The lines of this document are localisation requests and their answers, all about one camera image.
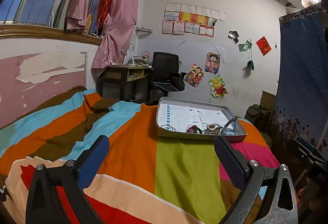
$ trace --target blue curtain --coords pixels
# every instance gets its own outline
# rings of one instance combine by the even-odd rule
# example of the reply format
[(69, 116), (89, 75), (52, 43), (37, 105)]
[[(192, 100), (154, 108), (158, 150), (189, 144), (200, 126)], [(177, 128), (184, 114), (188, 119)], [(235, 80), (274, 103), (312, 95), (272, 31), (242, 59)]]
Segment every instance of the blue curtain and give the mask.
[[(304, 14), (305, 11), (298, 12), (295, 18), (279, 19), (280, 76), (267, 130), (276, 144), (275, 152), (281, 152), (289, 138), (298, 136), (317, 145), (328, 118), (328, 53), (324, 27), (317, 12)], [(325, 135), (319, 150), (328, 159), (327, 143), (328, 135)]]

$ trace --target black mesh chair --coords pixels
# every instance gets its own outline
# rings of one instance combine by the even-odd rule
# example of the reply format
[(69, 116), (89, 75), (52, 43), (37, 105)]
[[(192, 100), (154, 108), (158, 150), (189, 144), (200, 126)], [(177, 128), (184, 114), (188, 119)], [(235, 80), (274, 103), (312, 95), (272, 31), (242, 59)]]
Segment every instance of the black mesh chair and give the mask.
[[(177, 92), (170, 83), (172, 75), (179, 74), (179, 56), (165, 52), (154, 52), (152, 70), (148, 75), (148, 91), (147, 101), (150, 100), (150, 91), (152, 89), (160, 90), (164, 93), (164, 96), (168, 95), (168, 92)], [(180, 75), (183, 77), (186, 72), (181, 72)]]

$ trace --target white wall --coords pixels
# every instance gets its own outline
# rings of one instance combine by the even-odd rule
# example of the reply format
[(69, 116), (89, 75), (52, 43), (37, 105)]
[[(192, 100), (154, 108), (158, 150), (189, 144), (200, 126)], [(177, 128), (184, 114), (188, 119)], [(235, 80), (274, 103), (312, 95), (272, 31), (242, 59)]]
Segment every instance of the white wall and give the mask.
[(96, 88), (91, 66), (98, 46), (78, 42), (36, 38), (7, 38), (0, 40), (0, 59), (46, 52), (87, 52), (86, 88)]
[[(226, 21), (218, 21), (214, 38), (192, 34), (162, 35), (162, 20), (167, 2), (224, 11)], [(261, 90), (273, 94), (277, 91), (280, 64), (278, 17), (285, 14), (285, 8), (274, 0), (146, 0), (142, 26), (151, 28), (154, 32), (139, 39), (138, 54), (142, 54), (144, 50), (175, 53), (183, 61), (180, 71), (187, 72), (193, 63), (204, 68), (207, 53), (217, 53), (215, 45), (225, 48), (226, 54), (220, 52), (224, 63), (220, 64), (219, 73), (226, 82), (228, 94), (223, 98), (213, 98), (207, 81), (214, 75), (207, 73), (196, 89), (186, 84), (184, 91), (169, 93), (169, 96), (226, 105), (235, 115), (243, 117), (250, 105), (260, 102)], [(250, 53), (239, 52), (234, 41), (227, 38), (229, 30), (238, 31), (239, 43), (252, 40), (255, 70), (250, 75), (245, 70)], [(264, 57), (255, 43), (262, 36), (267, 38), (272, 47)]]

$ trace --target blue gripper pad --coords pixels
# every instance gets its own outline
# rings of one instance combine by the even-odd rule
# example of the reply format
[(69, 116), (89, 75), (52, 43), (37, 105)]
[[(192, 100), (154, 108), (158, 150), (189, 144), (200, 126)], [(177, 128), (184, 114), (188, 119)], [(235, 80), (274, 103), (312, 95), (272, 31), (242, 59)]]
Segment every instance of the blue gripper pad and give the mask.
[(104, 161), (104, 158), (109, 151), (108, 137), (100, 135), (92, 146), (85, 151), (89, 153), (83, 165), (79, 169), (77, 180), (77, 184), (81, 190), (90, 186), (101, 166), (101, 163)]
[(229, 175), (232, 184), (243, 191), (246, 185), (246, 172), (232, 153), (232, 151), (236, 150), (229, 149), (221, 138), (218, 137), (214, 141), (214, 151)]

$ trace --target grid paper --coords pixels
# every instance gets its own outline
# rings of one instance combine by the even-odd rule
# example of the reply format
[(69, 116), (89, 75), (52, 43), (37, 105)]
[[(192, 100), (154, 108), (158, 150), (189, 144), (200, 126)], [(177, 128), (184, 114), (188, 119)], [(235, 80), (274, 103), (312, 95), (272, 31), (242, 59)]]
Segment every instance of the grid paper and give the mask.
[(158, 112), (158, 125), (170, 125), (177, 132), (186, 132), (190, 125), (197, 125), (202, 131), (206, 130), (207, 124), (217, 123), (224, 126), (228, 119), (222, 111), (203, 110), (190, 107), (160, 104)]

